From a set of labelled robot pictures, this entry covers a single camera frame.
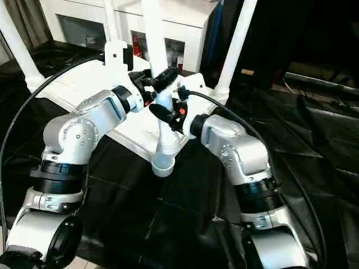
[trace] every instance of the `black cloth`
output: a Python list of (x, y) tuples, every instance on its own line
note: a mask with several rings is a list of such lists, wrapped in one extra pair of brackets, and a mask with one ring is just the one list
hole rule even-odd
[[(92, 52), (49, 43), (35, 52), (35, 60), (50, 75), (84, 53)], [(0, 67), (0, 78), (2, 141), (29, 92), (14, 62)], [(355, 102), (351, 105), (239, 88), (232, 89), (228, 100), (264, 137), (282, 190), (319, 248), (317, 230), (293, 178), (308, 191), (323, 225), (328, 268), (359, 267), (359, 120)], [(51, 101), (36, 99), (16, 124), (3, 175), (10, 223), (33, 184), (29, 170), (40, 160), (43, 128), (64, 113)], [(90, 161), (89, 195), (80, 212), (84, 236), (77, 254), (106, 268), (245, 268), (239, 210), (219, 160), (197, 140), (178, 154), (173, 174), (160, 179), (147, 161), (104, 137)], [(311, 251), (300, 226), (298, 232)]]

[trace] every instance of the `gray curtain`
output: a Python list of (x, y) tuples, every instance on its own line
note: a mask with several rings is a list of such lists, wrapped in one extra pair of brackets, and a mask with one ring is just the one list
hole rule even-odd
[(12, 58), (12, 54), (10, 52), (10, 49), (8, 48), (5, 39), (0, 32), (0, 65), (6, 63), (11, 58)]
[(10, 16), (28, 49), (51, 39), (38, 0), (4, 0)]

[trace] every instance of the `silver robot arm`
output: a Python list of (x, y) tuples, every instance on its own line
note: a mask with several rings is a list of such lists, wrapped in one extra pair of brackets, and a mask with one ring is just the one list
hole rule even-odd
[(191, 95), (186, 102), (177, 100), (174, 112), (158, 104), (151, 104), (150, 110), (173, 131), (199, 138), (222, 162), (241, 208), (248, 267), (309, 268), (288, 208), (272, 177), (265, 145), (236, 122), (218, 115), (196, 114), (192, 98), (197, 96)]
[(82, 185), (92, 151), (127, 113), (150, 104), (177, 76), (174, 68), (156, 78), (149, 70), (130, 73), (131, 90), (117, 86), (100, 91), (46, 125), (42, 161), (30, 174), (35, 184), (16, 216), (0, 268), (64, 268), (73, 260), (82, 236), (75, 212), (84, 199)]

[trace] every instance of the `black wire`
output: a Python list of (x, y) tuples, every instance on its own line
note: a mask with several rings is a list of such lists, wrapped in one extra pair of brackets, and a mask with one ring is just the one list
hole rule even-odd
[(73, 214), (74, 216), (77, 216), (79, 214), (80, 210), (85, 205), (86, 199), (88, 197), (89, 181), (90, 181), (90, 163), (88, 163), (86, 166), (86, 179), (85, 179), (84, 187), (82, 188), (83, 192), (84, 192), (84, 197), (82, 198), (82, 203), (81, 203), (80, 207)]
[(10, 133), (19, 117), (19, 115), (21, 114), (21, 112), (26, 108), (26, 106), (28, 105), (28, 103), (30, 101), (32, 101), (33, 98), (35, 98), (37, 96), (37, 94), (39, 94), (42, 90), (44, 90), (51, 82), (53, 82), (55, 79), (57, 79), (59, 76), (61, 76), (62, 74), (66, 73), (67, 71), (73, 69), (74, 67), (83, 64), (85, 62), (88, 61), (92, 61), (98, 59), (98, 57), (91, 57), (91, 58), (86, 58), (86, 59), (82, 59), (79, 60), (73, 64), (71, 64), (70, 66), (64, 68), (63, 70), (59, 71), (58, 73), (54, 74), (52, 77), (48, 78), (44, 83), (42, 83), (27, 99), (26, 101), (22, 104), (22, 106), (20, 107), (20, 109), (16, 112), (6, 134), (4, 137), (4, 140), (2, 142), (1, 145), (1, 149), (0, 149), (0, 217), (1, 217), (1, 225), (2, 225), (2, 240), (3, 240), (3, 251), (5, 251), (6, 249), (6, 240), (7, 240), (7, 233), (8, 233), (8, 228), (7, 228), (7, 223), (6, 223), (6, 215), (5, 215), (5, 209), (4, 209), (4, 197), (3, 197), (3, 188), (2, 188), (2, 166), (3, 166), (3, 155), (4, 155), (4, 151), (5, 151), (5, 147), (6, 147), (6, 143), (7, 140), (10, 136)]
[[(245, 119), (241, 118), (240, 116), (238, 116), (235, 112), (231, 111), (229, 108), (227, 108), (226, 106), (224, 106), (223, 104), (221, 104), (220, 102), (212, 99), (211, 97), (208, 97), (207, 95), (201, 94), (199, 92), (196, 91), (186, 91), (187, 94), (190, 95), (197, 95), (199, 97), (202, 97), (208, 101), (210, 101), (211, 103), (215, 104), (216, 106), (222, 108), (225, 112), (227, 112), (229, 115), (231, 115), (237, 122), (241, 123), (245, 128), (247, 128), (248, 130), (251, 131), (251, 133), (256, 136), (264, 145), (266, 145), (266, 143), (264, 142), (263, 138), (261, 137), (261, 135), (256, 131), (256, 129), (249, 124)], [(276, 176), (276, 172), (274, 167), (272, 166), (272, 159), (270, 154), (268, 154), (268, 158), (269, 158), (269, 164), (272, 167), (272, 174), (274, 176), (274, 178), (276, 178), (278, 180), (278, 177)], [(326, 267), (326, 259), (327, 259), (327, 249), (326, 249), (326, 241), (325, 241), (325, 236), (323, 233), (323, 229), (321, 227), (320, 221), (318, 219), (318, 216), (315, 212), (314, 206), (312, 204), (312, 202), (309, 199), (309, 196), (307, 194), (307, 192), (305, 191), (302, 183), (296, 178), (293, 177), (294, 181), (296, 182), (305, 202), (307, 203), (307, 206), (309, 208), (309, 211), (312, 214), (312, 217), (314, 219), (314, 223), (317, 227), (317, 231), (319, 233), (319, 237), (320, 237), (320, 241), (321, 241), (321, 248), (322, 248), (322, 253), (321, 253), (321, 260), (322, 260), (322, 268), (324, 269)]]

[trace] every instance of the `white metal pole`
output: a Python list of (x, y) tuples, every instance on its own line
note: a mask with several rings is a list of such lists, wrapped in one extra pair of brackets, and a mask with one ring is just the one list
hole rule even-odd
[(121, 27), (116, 23), (115, 10), (112, 0), (104, 0), (104, 9), (106, 14), (106, 26), (110, 40), (122, 40)]
[(245, 0), (243, 3), (218, 84), (214, 89), (214, 95), (216, 97), (228, 98), (229, 86), (231, 84), (256, 5), (257, 0)]
[[(151, 72), (152, 76), (156, 77), (168, 67), (160, 1), (142, 0), (142, 9)], [(169, 87), (158, 94), (156, 103), (173, 111), (172, 89)], [(173, 155), (180, 150), (180, 143), (178, 142), (178, 134), (172, 132), (168, 124), (161, 120), (159, 120), (159, 132), (157, 152), (152, 159), (152, 170), (158, 176), (165, 176), (172, 172), (174, 166)], [(158, 163), (155, 163), (157, 160), (162, 166), (160, 170), (158, 169)]]
[(19, 32), (13, 24), (3, 0), (0, 0), (0, 30), (25, 75), (27, 87), (30, 91), (35, 90), (35, 88), (44, 81), (44, 77), (31, 58)]

